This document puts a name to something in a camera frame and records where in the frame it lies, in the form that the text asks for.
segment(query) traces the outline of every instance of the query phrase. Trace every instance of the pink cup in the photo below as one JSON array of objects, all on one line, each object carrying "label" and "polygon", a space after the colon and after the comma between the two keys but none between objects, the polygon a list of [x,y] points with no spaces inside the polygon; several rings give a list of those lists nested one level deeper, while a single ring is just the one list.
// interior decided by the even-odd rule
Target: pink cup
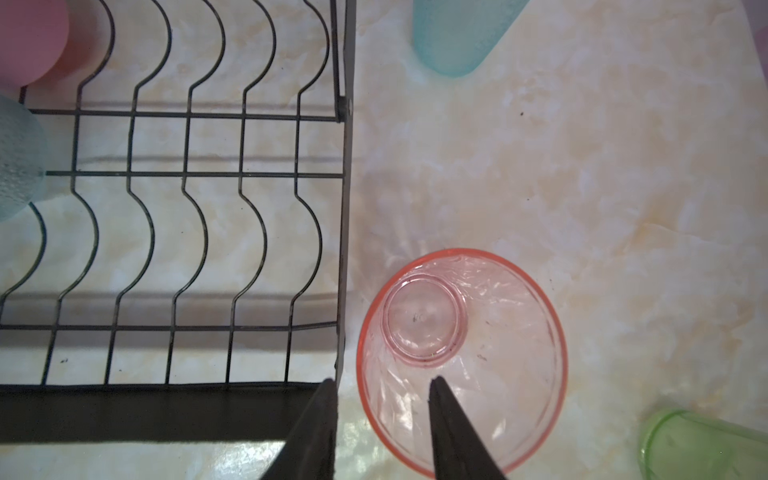
[{"label": "pink cup", "polygon": [[65,0],[0,0],[0,84],[19,88],[50,70],[67,44]]}]

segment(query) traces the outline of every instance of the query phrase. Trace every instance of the upside-down cup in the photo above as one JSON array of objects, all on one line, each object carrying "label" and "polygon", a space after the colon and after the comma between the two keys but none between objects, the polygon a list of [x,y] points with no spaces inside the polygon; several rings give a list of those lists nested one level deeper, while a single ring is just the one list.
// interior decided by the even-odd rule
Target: upside-down cup
[{"label": "upside-down cup", "polygon": [[568,377],[560,321],[536,282],[501,257],[463,248],[393,276],[362,325],[357,384],[384,445],[430,477],[427,400],[438,375],[504,473],[530,458],[554,427]]}]

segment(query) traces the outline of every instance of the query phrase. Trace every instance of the green cup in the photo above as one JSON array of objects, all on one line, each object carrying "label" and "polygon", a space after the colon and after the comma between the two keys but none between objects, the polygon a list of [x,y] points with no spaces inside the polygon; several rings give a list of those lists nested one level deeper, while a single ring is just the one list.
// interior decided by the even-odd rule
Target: green cup
[{"label": "green cup", "polygon": [[768,478],[768,435],[687,410],[662,410],[641,429],[645,480]]}]

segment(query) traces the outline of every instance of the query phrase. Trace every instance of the dish rack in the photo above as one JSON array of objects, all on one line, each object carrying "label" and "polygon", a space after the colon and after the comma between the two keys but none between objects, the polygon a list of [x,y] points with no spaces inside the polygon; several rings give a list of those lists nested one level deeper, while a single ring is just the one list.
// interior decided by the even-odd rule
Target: dish rack
[{"label": "dish rack", "polygon": [[[344,350],[344,313],[346,303],[346,271],[349,236],[349,187],[352,160],[352,129],[353,129],[353,77],[355,61],[355,20],[356,0],[346,0],[343,5],[337,5],[336,0],[328,1],[329,18],[324,18],[320,10],[309,0],[303,0],[303,8],[316,17],[322,25],[325,35],[324,59],[318,72],[303,84],[296,94],[295,114],[284,112],[252,112],[249,111],[248,95],[258,89],[260,82],[274,69],[277,26],[273,21],[270,10],[260,0],[244,0],[253,3],[255,15],[264,15],[271,29],[271,54],[263,70],[241,91],[242,108],[239,112],[204,111],[198,109],[194,100],[195,91],[217,72],[222,64],[228,35],[222,22],[220,12],[212,0],[200,0],[208,9],[210,17],[215,19],[220,30],[220,50],[217,60],[205,75],[192,83],[187,90],[186,109],[161,106],[160,108],[140,108],[139,96],[142,88],[147,87],[167,65],[174,43],[174,30],[171,27],[169,15],[158,0],[146,0],[156,9],[156,15],[165,25],[166,45],[161,62],[134,85],[130,108],[86,108],[83,103],[84,89],[103,72],[108,65],[115,48],[116,18],[105,0],[98,0],[96,5],[103,8],[100,15],[106,15],[109,24],[109,42],[103,58],[98,66],[87,77],[79,81],[76,98],[72,108],[34,108],[32,113],[38,118],[56,116],[71,118],[72,149],[71,162],[68,169],[48,170],[47,177],[68,179],[68,194],[79,202],[80,208],[90,217],[93,232],[93,243],[82,270],[77,278],[63,289],[55,298],[54,319],[50,323],[11,323],[3,318],[8,300],[12,299],[38,270],[45,258],[46,249],[50,247],[46,220],[35,203],[29,204],[29,210],[37,220],[39,229],[39,249],[28,270],[21,275],[4,293],[0,294],[0,335],[3,332],[38,332],[49,334],[46,347],[45,362],[40,376],[39,385],[1,385],[0,386],[0,442],[111,442],[111,441],[233,441],[233,440],[265,440],[284,439],[296,423],[301,412],[320,385],[318,382],[291,382],[289,371],[291,362],[293,334],[299,331],[315,329],[335,329],[336,332],[336,382],[338,383],[343,369]],[[316,83],[318,78],[330,68],[333,74],[333,113],[306,114],[302,112],[302,96]],[[25,103],[28,89],[19,92],[19,101]],[[127,156],[121,169],[86,170],[78,164],[78,142],[81,138],[81,123],[86,118],[123,118],[127,119]],[[185,122],[184,128],[184,157],[182,168],[175,170],[137,169],[132,158],[134,150],[134,130],[137,119],[177,119]],[[240,154],[237,171],[194,170],[190,168],[190,124],[193,119],[205,121],[239,121],[240,122]],[[295,125],[293,139],[293,171],[259,171],[244,168],[243,150],[247,142],[247,123],[249,121],[279,121]],[[343,124],[343,157],[340,172],[307,172],[300,168],[302,154],[300,140],[302,126],[312,123]],[[78,182],[83,179],[124,179],[125,191],[141,209],[148,225],[150,239],[147,256],[143,260],[138,275],[125,286],[114,298],[114,313],[109,324],[92,323],[63,323],[61,319],[62,305],[68,296],[88,275],[94,264],[94,259],[100,247],[99,227],[100,218],[94,206],[78,192]],[[178,181],[181,193],[189,204],[196,210],[199,217],[204,241],[199,253],[199,262],[194,273],[179,290],[175,291],[170,306],[170,322],[167,325],[141,324],[121,322],[121,302],[126,295],[140,282],[153,261],[157,260],[155,251],[156,223],[150,209],[142,200],[141,194],[134,191],[134,182],[140,178],[157,178]],[[231,298],[230,318],[225,324],[216,325],[185,325],[177,321],[177,304],[184,294],[194,285],[201,270],[210,259],[209,231],[215,228],[204,214],[201,204],[205,199],[192,194],[187,189],[190,179],[208,181],[213,179],[237,180],[237,195],[242,200],[242,208],[252,212],[260,224],[263,237],[263,252],[258,268],[253,272],[243,288]],[[290,298],[290,311],[286,324],[277,325],[243,325],[236,321],[238,301],[247,295],[253,285],[259,281],[267,256],[270,232],[260,214],[259,205],[251,200],[243,190],[243,179],[292,179],[293,196],[301,203],[306,212],[312,217],[317,232],[317,258],[314,269],[303,287]],[[301,179],[326,179],[340,184],[340,232],[338,257],[338,291],[336,293],[336,319],[326,322],[294,323],[294,306],[297,300],[310,288],[321,263],[323,253],[323,233],[313,205],[301,193]],[[115,341],[118,333],[122,332],[155,332],[168,335],[167,359],[165,363],[164,381],[158,383],[117,384],[110,381],[114,375],[113,358]],[[285,345],[283,378],[278,381],[237,382],[231,380],[233,358],[233,338],[237,333],[281,332],[287,334]],[[51,385],[49,375],[57,336],[62,333],[79,335],[88,333],[103,333],[109,335],[107,362],[104,381],[89,385]],[[224,377],[217,383],[173,383],[171,381],[171,366],[174,361],[174,338],[179,333],[219,333],[228,335],[227,363]]]}]

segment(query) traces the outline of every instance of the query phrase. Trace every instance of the light blue cup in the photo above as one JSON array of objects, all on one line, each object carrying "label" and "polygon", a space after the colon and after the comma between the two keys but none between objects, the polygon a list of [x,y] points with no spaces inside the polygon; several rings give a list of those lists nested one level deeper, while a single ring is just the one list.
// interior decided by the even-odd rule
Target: light blue cup
[{"label": "light blue cup", "polygon": [[528,0],[413,0],[413,46],[432,70],[475,70]]},{"label": "light blue cup", "polygon": [[17,214],[40,188],[48,145],[35,116],[0,95],[0,221]]}]

